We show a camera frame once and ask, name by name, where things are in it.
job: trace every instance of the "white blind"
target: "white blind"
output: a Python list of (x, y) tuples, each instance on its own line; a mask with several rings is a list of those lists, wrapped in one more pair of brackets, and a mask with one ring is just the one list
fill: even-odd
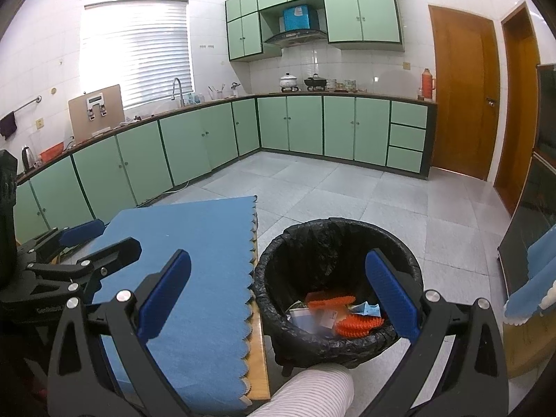
[(181, 80), (184, 93), (193, 91), (187, 2), (103, 3), (85, 8), (83, 17), (84, 91), (119, 84), (124, 108), (171, 96), (174, 77)]

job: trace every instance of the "metal screw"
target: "metal screw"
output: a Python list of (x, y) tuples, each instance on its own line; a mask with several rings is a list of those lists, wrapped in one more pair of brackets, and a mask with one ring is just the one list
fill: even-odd
[(119, 302), (126, 302), (129, 298), (131, 298), (131, 292), (129, 290), (120, 290), (116, 295), (116, 299)]
[(481, 308), (481, 309), (488, 309), (490, 308), (490, 302), (488, 302), (488, 300), (486, 300), (485, 298), (479, 298), (477, 300), (477, 305)]
[(68, 302), (66, 302), (66, 307), (68, 309), (75, 309), (78, 304), (79, 304), (79, 299), (74, 297), (68, 299)]
[(425, 293), (425, 297), (430, 301), (430, 302), (438, 302), (440, 301), (440, 293), (438, 293), (436, 290), (427, 290)]

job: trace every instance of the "tiled wall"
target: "tiled wall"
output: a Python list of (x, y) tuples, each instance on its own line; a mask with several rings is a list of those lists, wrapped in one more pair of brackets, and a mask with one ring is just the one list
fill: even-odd
[[(109, 0), (26, 0), (19, 9), (0, 41), (0, 116), (38, 94), (43, 101), (16, 113), (18, 130), (7, 142), (0, 137), (0, 149), (21, 158), (25, 144), (40, 153), (72, 134), (67, 102), (84, 91), (79, 72), (83, 6), (101, 1)], [(209, 85), (229, 87), (238, 80), (250, 91), (248, 65), (228, 61), (224, 1), (189, 0), (195, 89), (204, 94)], [(214, 48), (200, 47), (208, 45)], [(155, 103), (128, 113), (151, 114), (168, 105)], [(38, 118), (44, 118), (40, 130), (34, 123)]]
[[(253, 92), (279, 90), (279, 78), (286, 72), (303, 79), (315, 72), (322, 77), (338, 81), (355, 79), (358, 87), (375, 93), (415, 97), (420, 76), (425, 68), (435, 74), (435, 55), (432, 25), (428, 5), (460, 9), (494, 20), (500, 56), (500, 115), (497, 142), (494, 150), (489, 181), (493, 182), (498, 170), (504, 139), (508, 101), (508, 77), (504, 37), (501, 20), (524, 0), (398, 0), (402, 18), (405, 52), (383, 50), (339, 50), (326, 41), (291, 47), (283, 50), (281, 58), (250, 63)], [(526, 0), (539, 43), (542, 63), (556, 62), (556, 41), (530, 0)], [(402, 69), (409, 62), (411, 70)]]

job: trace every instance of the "black trash bag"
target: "black trash bag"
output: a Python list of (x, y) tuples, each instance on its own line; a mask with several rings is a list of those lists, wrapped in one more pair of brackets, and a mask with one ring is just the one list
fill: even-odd
[(380, 248), (398, 271), (412, 275), (423, 289), (421, 269), (408, 247), (380, 227), (361, 221), (329, 218), (296, 224), (262, 253), (253, 290), (264, 333), (271, 337), (276, 363), (284, 371), (322, 362), (355, 368), (398, 340), (383, 306), (385, 323), (363, 338), (310, 334), (286, 318), (291, 304), (303, 301), (309, 292), (326, 289), (345, 290), (357, 298), (356, 303), (380, 303), (365, 274), (365, 257), (374, 248)]

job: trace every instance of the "white striped fabric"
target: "white striped fabric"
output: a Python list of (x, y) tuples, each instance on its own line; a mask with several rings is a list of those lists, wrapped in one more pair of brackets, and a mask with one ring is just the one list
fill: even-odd
[(193, 91), (187, 1), (123, 0), (85, 8), (81, 23), (82, 89), (119, 84), (123, 107), (172, 94), (174, 77)]
[(344, 417), (353, 395), (348, 369), (322, 363), (298, 373), (249, 417)]

